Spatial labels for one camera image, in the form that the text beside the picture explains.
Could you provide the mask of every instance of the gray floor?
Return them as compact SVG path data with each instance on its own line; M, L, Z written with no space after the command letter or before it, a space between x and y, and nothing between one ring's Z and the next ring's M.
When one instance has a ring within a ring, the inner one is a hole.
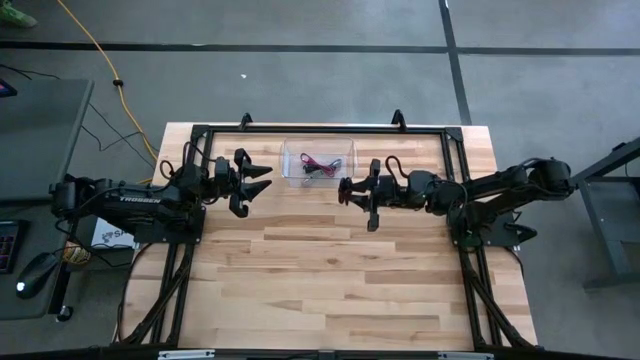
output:
M445 44L435 0L238 0L135 2L68 0L101 41L426 45ZM33 30L0 28L0 38L85 41L53 1L16 1L41 21ZM449 0L459 46L639 47L640 2L633 0ZM401 108L411 123L460 124L447 55L320 53L110 54L133 112L159 146L168 121L386 123ZM474 125L490 127L498 165L555 156L574 171L640 134L640 57L462 56ZM0 50L0 63L96 81L93 104L123 133L133 132L111 74L95 52ZM28 81L11 73L0 76ZM85 126L115 134L92 112ZM144 154L139 140L133 143ZM126 145L97 152L82 133L76 174L126 180L149 177ZM640 166L631 164L631 174ZM585 293L582 283L608 273L604 249L579 194L525 208L538 229L523 246L525 282L538 339L548 349L640 358L640 287ZM106 344L122 272L74 279L74 319L0 323L0 353Z

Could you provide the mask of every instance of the clear plastic container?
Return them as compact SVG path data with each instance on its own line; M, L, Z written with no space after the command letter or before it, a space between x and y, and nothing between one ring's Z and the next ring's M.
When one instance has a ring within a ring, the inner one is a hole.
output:
M353 139L347 137L286 138L280 153L282 176L287 179L291 187L337 188L340 179L353 177L358 166L355 143ZM305 164L313 165L313 162L322 166L339 162L339 166L335 167L333 177L322 170L305 172Z

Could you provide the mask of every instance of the yellow cable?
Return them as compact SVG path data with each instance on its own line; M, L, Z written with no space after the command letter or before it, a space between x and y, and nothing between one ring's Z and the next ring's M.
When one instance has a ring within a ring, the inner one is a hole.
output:
M93 38L93 36L89 32L89 30L87 30L82 25L82 23L75 17L75 15L73 15L71 10L69 10L69 8L62 2L62 0L58 0L58 4L60 4L60 6L62 6L64 11L66 11L67 14L69 14L71 19L73 19L73 21L80 27L80 29L82 29L82 31L84 31L84 33L89 37L89 39L91 39L91 41L96 46L96 48L98 48L98 51L100 51L100 54L102 54L104 59L107 60L107 64L109 64L109 67L111 68L111 71L113 72L113 76L115 76L115 80L120 80L120 76L118 75L118 71L116 71L115 66L113 66L113 63L111 62L111 59L109 59L109 56L107 56L107 54L104 52L104 50L102 50L102 47L100 47L100 44L98 44L96 39ZM118 88L118 92L120 93L120 102L122 103L122 108L127 113L127 116L129 116L129 119L131 119L131 121L136 126L138 131L140 131L140 133L142 134L142 140L144 142L145 147L147 148L147 151L149 151L149 154L151 154L151 157L153 157L153 159L157 162L158 161L158 156L156 156L156 154L153 152L153 148L151 147L151 143L149 142L149 139L147 138L147 134L145 134L145 132L142 130L142 127L140 126L140 124L138 124L138 121L136 120L136 118L133 116L133 114L129 110L129 107L127 106L127 102L124 100L124 91L122 90L122 86L116 85L116 87Z

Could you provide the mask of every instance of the wooden tabletop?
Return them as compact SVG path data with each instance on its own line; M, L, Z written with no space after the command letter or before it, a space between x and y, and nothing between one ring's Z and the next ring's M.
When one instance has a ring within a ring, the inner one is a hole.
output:
M179 167L192 125L167 124L160 160ZM463 133L471 177L495 172L488 128L463 127ZM367 232L368 214L339 205L336 189L288 186L281 176L280 147L291 136L216 134L214 156L232 159L243 147L254 164L274 168L263 177L273 184L249 204L246 219L236 218L225 200L208 208L180 347L471 350L460 263L445 218L382 208L380 228ZM388 155L398 156L407 173L425 169L444 177L436 136L351 138L358 152L356 179L368 174L372 158ZM156 170L154 184L165 182ZM126 296L125 333L156 300L166 251L166 245L156 244L138 261ZM517 262L500 248L487 248L487 260L497 303L535 343ZM489 341L483 306L479 313Z

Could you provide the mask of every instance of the red wire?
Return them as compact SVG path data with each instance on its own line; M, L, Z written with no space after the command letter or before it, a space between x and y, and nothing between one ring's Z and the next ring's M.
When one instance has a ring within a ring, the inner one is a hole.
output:
M335 171L336 170L334 168L332 168L330 166L318 164L318 162L313 160L313 158L311 156L307 155L307 153L300 154L300 160L302 160L302 162L307 164L307 165L317 166L318 169L322 170L322 172L325 175L327 175L328 177L333 177L335 175Z

